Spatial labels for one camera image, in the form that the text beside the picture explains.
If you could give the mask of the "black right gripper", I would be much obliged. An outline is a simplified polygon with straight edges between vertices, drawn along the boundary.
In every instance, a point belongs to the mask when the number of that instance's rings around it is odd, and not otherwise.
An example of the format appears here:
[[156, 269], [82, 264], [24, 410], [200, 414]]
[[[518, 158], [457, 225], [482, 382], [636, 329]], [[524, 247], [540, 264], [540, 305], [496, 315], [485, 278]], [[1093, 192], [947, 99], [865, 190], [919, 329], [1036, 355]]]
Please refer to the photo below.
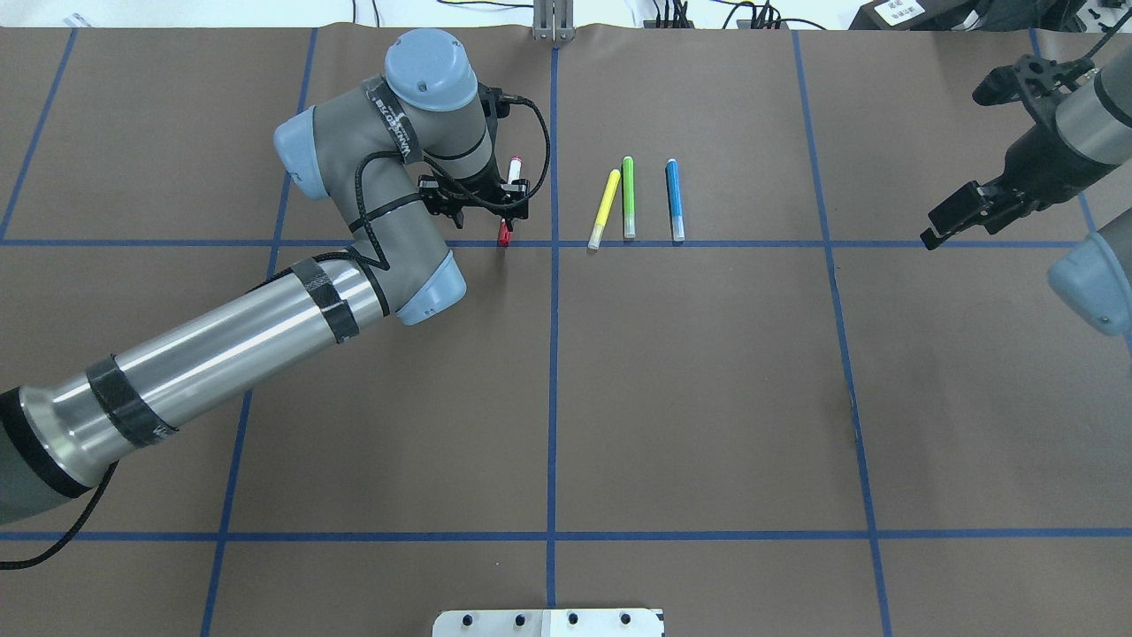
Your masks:
[[994, 235], [1032, 212], [1083, 192], [1098, 180], [1098, 163], [1073, 150], [1056, 124], [1056, 111], [1096, 66], [1089, 58], [1056, 62], [1023, 54], [1014, 64], [990, 70], [974, 91], [981, 106], [1023, 104], [1034, 126], [1010, 146], [1001, 177], [979, 186], [967, 182], [929, 213], [919, 241], [925, 249], [945, 246], [955, 234], [983, 226]]

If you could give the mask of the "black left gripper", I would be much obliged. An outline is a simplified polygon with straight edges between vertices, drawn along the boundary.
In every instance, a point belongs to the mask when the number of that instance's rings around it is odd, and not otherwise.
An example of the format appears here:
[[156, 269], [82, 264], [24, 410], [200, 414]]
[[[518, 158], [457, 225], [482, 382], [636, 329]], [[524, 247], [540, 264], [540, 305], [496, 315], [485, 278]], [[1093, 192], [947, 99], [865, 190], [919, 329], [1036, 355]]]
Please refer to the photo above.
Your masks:
[[497, 215], [498, 218], [512, 221], [513, 230], [515, 222], [528, 219], [529, 179], [520, 181], [521, 197], [517, 203], [511, 204], [505, 203], [504, 181], [497, 181], [494, 184], [484, 182], [482, 193], [469, 192], [466, 188], [461, 189], [461, 186], [451, 180], [441, 179], [441, 177], [432, 177], [432, 174], [417, 179], [417, 188], [419, 188], [424, 208], [432, 215], [441, 215], [441, 217], [452, 219], [456, 229], [464, 227], [463, 210], [465, 207], [481, 207], [481, 209]]

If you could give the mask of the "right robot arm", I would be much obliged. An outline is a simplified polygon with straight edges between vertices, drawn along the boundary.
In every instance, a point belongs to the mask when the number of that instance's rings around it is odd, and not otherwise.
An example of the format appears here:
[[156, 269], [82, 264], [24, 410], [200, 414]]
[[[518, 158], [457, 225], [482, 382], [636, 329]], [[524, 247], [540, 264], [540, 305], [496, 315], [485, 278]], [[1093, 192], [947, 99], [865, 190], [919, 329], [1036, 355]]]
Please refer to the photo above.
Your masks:
[[[1000, 177], [959, 186], [929, 213], [921, 246], [938, 249], [974, 226], [997, 234], [1017, 219], [1071, 201], [1131, 157], [1131, 54], [1097, 67], [1024, 54], [990, 70], [974, 89], [981, 106], [1022, 104], [1032, 126], [1004, 156]], [[1047, 273], [1075, 315], [1106, 335], [1131, 326], [1129, 213], [1091, 231]]]

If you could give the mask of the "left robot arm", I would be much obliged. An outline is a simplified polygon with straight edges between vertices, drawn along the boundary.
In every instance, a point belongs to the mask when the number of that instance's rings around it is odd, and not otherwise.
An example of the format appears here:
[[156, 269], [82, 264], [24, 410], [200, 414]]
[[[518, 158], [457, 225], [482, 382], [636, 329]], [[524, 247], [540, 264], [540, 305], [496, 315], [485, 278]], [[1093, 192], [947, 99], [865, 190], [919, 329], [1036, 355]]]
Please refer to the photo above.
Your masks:
[[453, 34], [418, 28], [381, 74], [278, 124], [288, 177], [334, 203], [353, 241], [65, 382], [5, 391], [5, 524], [101, 487], [129, 453], [366, 326], [413, 326], [458, 303], [466, 282], [434, 218], [460, 226], [465, 207], [528, 218], [538, 187], [501, 180], [496, 158], [514, 104], [532, 101], [479, 81]]

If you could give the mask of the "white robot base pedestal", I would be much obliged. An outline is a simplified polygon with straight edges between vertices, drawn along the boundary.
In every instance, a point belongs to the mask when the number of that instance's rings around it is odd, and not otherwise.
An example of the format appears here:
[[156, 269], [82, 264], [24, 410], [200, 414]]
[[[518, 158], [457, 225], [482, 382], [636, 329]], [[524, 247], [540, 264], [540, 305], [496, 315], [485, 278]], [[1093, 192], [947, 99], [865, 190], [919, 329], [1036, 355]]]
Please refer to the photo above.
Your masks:
[[666, 636], [662, 610], [573, 608], [454, 610], [436, 617], [432, 636]]

